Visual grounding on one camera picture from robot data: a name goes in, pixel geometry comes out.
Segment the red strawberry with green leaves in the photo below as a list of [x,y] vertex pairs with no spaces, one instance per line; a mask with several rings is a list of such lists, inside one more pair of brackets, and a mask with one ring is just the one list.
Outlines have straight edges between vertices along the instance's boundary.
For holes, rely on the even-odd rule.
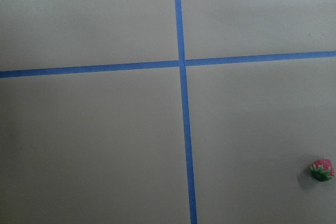
[[334,168],[329,159],[320,159],[310,165],[311,177],[319,182],[327,182],[334,178]]

